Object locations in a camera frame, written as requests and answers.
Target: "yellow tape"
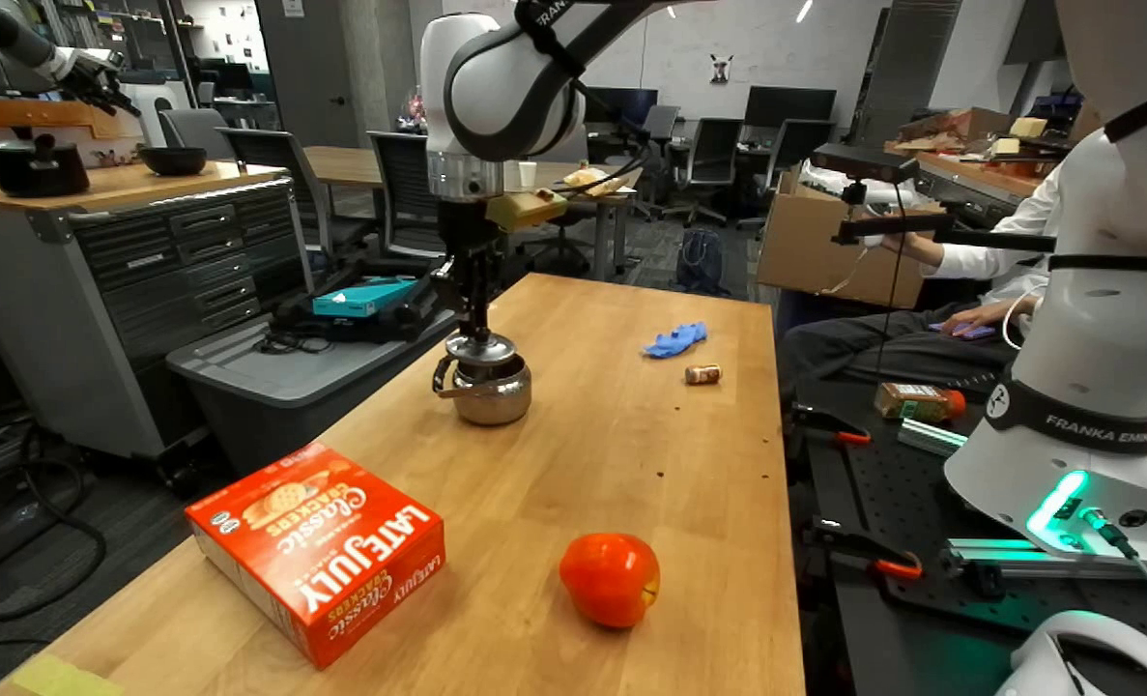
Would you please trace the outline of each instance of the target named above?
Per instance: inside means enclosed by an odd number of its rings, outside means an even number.
[[[10,675],[36,696],[120,696],[123,687],[67,664],[55,656],[36,656]]]

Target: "bottle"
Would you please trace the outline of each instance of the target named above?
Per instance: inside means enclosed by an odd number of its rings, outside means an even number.
[[[874,408],[885,419],[914,419],[919,422],[944,422],[963,414],[967,404],[954,389],[936,389],[926,384],[879,384]]]

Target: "person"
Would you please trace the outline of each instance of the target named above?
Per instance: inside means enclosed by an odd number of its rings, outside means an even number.
[[[1055,237],[1060,169],[1062,164],[1015,209],[1014,216],[1002,218],[992,232]],[[871,314],[790,329],[778,345],[786,400],[790,400],[803,380],[829,376],[874,380],[879,374],[884,380],[988,391],[993,385],[993,375],[1015,359],[1015,349],[1002,339],[1002,318],[1023,297],[1012,312],[1009,331],[1012,341],[1022,336],[1028,316],[1038,307],[1050,281],[1046,255],[937,243],[916,233],[887,235],[881,247],[916,259],[924,277],[992,280],[992,288],[976,303],[922,312],[896,311],[890,313],[890,321],[887,314]],[[942,330],[929,328],[936,323],[943,324]],[[985,326],[998,330],[984,338],[968,336]],[[882,349],[881,365],[879,349]]]

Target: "gray bin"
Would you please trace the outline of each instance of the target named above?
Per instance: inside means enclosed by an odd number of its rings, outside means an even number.
[[[255,351],[267,320],[208,336],[166,358],[243,476],[315,439],[457,324],[445,311],[411,343],[337,343],[322,353],[272,355]]]

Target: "teal box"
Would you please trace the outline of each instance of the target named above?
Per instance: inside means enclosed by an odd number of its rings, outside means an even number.
[[[365,320],[388,307],[409,292],[412,280],[388,280],[368,286],[345,287],[345,289],[315,297],[312,311],[322,318],[356,318]]]

